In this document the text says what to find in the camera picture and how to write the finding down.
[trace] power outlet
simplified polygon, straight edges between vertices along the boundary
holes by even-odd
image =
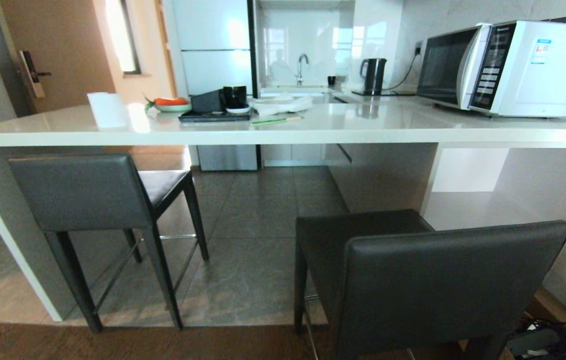
[[[423,48],[423,42],[417,41],[416,47],[414,48],[414,55],[420,55],[420,50]]]

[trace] refrigerator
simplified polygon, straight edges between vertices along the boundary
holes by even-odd
[[[200,95],[226,86],[247,86],[257,97],[253,0],[171,0],[164,3],[174,64],[182,64],[187,93]],[[179,93],[182,91],[182,80]],[[197,146],[202,171],[257,170],[257,145]]]

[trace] black kettle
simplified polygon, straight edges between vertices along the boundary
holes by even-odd
[[[363,92],[365,95],[381,95],[383,89],[383,75],[385,75],[385,63],[387,59],[365,59],[361,63],[361,78],[365,79]]]

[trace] microwave window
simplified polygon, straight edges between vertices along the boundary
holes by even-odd
[[[447,34],[427,41],[427,50],[418,83],[418,95],[458,104],[456,79],[465,50],[476,29]]]

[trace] stool backrest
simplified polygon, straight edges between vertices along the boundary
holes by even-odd
[[[337,348],[374,353],[508,333],[565,239],[566,221],[353,237],[331,324]]]
[[[152,224],[151,204],[127,153],[13,157],[9,166],[43,231]]]

